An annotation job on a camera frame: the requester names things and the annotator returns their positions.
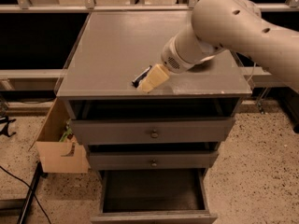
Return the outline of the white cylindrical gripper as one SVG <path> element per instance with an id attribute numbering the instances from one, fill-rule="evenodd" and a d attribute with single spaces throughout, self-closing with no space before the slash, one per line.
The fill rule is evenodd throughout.
<path id="1" fill-rule="evenodd" d="M 161 59 L 163 64 L 156 63 L 141 80 L 137 87 L 139 91 L 149 93 L 165 83 L 170 78 L 170 72 L 176 74 L 184 73 L 200 63 L 199 61 L 194 63 L 184 61 L 177 53 L 174 37 L 164 45 Z"/>

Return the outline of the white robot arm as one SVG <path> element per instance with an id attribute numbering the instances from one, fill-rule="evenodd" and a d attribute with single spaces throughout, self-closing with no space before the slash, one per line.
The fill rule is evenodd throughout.
<path id="1" fill-rule="evenodd" d="M 150 92 L 171 73 L 183 73 L 226 49 L 299 91 L 299 32 L 265 21 L 249 0 L 199 0 L 187 27 L 165 44 L 162 62 L 149 66 L 134 85 Z"/>

